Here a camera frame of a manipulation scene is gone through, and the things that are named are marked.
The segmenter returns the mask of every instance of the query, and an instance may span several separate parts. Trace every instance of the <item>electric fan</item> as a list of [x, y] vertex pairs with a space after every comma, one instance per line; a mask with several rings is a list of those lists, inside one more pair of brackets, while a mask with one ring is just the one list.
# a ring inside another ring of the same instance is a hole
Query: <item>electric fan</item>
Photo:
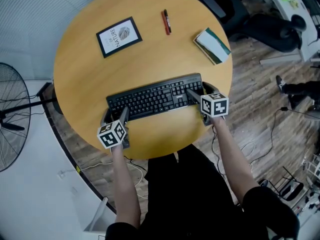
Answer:
[[0, 62], [0, 172], [20, 155], [29, 131], [31, 107], [57, 101], [30, 103], [25, 81], [10, 65]]

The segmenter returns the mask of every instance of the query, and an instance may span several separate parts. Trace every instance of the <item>leaf illustration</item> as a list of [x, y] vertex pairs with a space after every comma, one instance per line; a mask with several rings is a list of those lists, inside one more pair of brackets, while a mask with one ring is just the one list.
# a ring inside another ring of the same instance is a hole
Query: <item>leaf illustration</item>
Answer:
[[120, 28], [119, 37], [122, 41], [126, 39], [129, 36], [129, 34], [130, 34], [130, 28], [128, 28], [127, 26]]

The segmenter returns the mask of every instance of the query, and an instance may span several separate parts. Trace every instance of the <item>book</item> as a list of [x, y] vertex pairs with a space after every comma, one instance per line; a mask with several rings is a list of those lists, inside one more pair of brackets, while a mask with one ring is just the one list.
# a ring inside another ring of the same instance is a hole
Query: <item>book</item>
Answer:
[[196, 36], [193, 42], [214, 64], [225, 62], [231, 51], [210, 28], [206, 28]]

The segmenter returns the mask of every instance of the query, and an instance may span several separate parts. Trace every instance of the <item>black keyboard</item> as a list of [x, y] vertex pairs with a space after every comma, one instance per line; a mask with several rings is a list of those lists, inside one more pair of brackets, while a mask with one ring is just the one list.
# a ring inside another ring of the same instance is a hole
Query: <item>black keyboard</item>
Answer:
[[106, 97], [113, 120], [119, 119], [125, 106], [129, 107], [129, 121], [171, 111], [195, 103], [187, 96], [187, 89], [204, 94], [199, 73], [165, 80]]

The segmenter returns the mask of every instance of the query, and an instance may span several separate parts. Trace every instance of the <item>framed picture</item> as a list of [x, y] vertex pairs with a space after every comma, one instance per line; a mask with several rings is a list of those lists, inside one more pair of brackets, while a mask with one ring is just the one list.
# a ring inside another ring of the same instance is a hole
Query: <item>framed picture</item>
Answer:
[[101, 30], [96, 37], [104, 58], [142, 41], [132, 17]]

